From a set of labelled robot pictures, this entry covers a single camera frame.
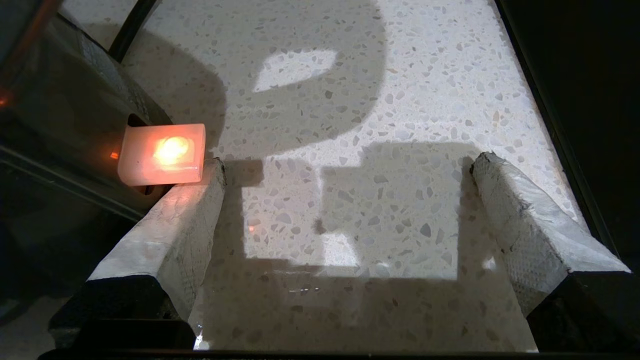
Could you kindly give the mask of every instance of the white surface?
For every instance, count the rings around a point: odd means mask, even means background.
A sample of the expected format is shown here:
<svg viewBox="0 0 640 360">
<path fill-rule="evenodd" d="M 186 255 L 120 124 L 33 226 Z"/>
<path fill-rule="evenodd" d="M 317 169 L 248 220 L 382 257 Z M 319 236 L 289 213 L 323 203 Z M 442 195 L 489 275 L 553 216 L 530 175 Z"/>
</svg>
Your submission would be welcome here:
<svg viewBox="0 0 640 360">
<path fill-rule="evenodd" d="M 67 2 L 107 47 L 132 4 Z M 207 125 L 234 178 L 191 316 L 201 348 L 535 348 L 463 164 L 495 151 L 582 219 L 496 13 L 157 7 L 124 65 L 174 121 Z"/>
</svg>

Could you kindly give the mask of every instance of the glowing orange block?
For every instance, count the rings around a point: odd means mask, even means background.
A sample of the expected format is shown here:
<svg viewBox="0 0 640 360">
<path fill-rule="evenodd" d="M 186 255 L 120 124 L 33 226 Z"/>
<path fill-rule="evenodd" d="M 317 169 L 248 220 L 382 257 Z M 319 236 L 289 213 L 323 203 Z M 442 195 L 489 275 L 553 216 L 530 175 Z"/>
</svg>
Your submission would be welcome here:
<svg viewBox="0 0 640 360">
<path fill-rule="evenodd" d="M 204 144 L 204 124 L 128 127 L 118 175 L 129 186 L 196 183 Z"/>
</svg>

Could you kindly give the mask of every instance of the terrazzo floor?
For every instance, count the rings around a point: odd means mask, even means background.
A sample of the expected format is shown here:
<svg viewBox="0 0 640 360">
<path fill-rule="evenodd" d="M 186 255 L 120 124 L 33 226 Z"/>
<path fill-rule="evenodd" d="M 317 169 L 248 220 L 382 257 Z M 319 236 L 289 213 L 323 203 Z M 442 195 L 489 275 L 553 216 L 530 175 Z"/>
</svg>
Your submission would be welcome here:
<svg viewBox="0 0 640 360">
<path fill-rule="evenodd" d="M 65 8 L 109 47 L 134 2 Z M 227 167 L 198 348 L 536 349 L 468 167 L 584 221 L 492 2 L 165 0 L 124 65 Z"/>
</svg>

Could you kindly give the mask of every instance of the glowing cube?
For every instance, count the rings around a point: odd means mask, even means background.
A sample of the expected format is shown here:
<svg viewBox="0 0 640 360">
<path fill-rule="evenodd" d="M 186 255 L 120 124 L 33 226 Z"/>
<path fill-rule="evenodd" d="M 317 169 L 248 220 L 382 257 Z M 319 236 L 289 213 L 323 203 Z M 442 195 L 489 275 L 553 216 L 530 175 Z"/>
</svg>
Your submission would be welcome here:
<svg viewBox="0 0 640 360">
<path fill-rule="evenodd" d="M 196 183 L 202 179 L 204 124 L 128 127 L 118 175 L 129 186 Z"/>
</svg>

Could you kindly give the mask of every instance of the light patch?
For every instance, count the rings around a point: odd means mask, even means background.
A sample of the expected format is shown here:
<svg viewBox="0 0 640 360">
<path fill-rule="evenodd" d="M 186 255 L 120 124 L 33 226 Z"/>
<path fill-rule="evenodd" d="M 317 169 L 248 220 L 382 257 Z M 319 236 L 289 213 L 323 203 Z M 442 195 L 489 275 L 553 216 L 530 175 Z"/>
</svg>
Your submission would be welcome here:
<svg viewBox="0 0 640 360">
<path fill-rule="evenodd" d="M 328 72 L 337 53 L 332 50 L 302 50 L 273 54 L 264 60 L 253 92 L 299 83 Z"/>
<path fill-rule="evenodd" d="M 358 258 L 350 239 L 345 234 L 323 235 L 324 266 L 356 268 Z"/>
<path fill-rule="evenodd" d="M 490 259 L 484 260 L 482 262 L 482 268 L 485 270 L 495 271 L 496 269 L 495 258 L 492 256 Z"/>
</svg>

